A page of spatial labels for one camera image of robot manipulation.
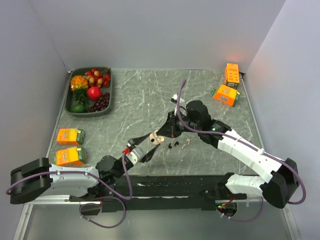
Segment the beige earbud charging case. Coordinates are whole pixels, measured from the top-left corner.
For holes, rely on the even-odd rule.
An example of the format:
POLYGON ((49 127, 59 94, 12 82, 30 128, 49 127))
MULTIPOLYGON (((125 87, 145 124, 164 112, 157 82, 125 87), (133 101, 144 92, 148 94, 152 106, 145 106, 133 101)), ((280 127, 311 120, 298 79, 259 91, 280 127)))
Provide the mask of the beige earbud charging case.
POLYGON ((149 141, 154 145, 154 146, 157 146, 157 145, 160 145, 164 140, 165 140, 165 137, 164 136, 160 136, 157 134, 157 130, 155 130, 154 132, 150 133, 149 135, 149 141))

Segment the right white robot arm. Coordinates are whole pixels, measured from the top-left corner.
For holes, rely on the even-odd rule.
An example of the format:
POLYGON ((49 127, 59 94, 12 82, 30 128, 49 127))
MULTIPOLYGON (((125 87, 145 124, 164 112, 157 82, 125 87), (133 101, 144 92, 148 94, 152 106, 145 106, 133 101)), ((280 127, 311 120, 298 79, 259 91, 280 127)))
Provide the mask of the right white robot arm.
POLYGON ((176 109, 169 112, 156 134, 175 139, 184 132, 197 133, 204 143, 230 154, 256 173, 255 176, 227 173, 218 187, 223 199, 236 194, 258 196, 279 209, 290 203, 300 185, 294 160, 269 155, 248 142, 227 124, 212 119, 200 100, 189 102, 185 110, 185 115, 176 109))

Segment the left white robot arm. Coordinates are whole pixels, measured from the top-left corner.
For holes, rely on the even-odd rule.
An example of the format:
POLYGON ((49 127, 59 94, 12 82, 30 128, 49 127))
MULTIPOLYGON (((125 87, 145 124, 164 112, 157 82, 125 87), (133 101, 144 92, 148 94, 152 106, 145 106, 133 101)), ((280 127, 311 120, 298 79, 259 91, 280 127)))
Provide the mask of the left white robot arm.
POLYGON ((111 185, 116 179, 128 178, 132 167, 151 160, 163 141, 157 132, 132 138, 119 159, 106 155, 95 166, 83 168, 58 166, 46 157, 38 158, 10 172, 10 186, 5 193, 13 205, 60 195, 93 201, 106 190, 115 193, 111 185))

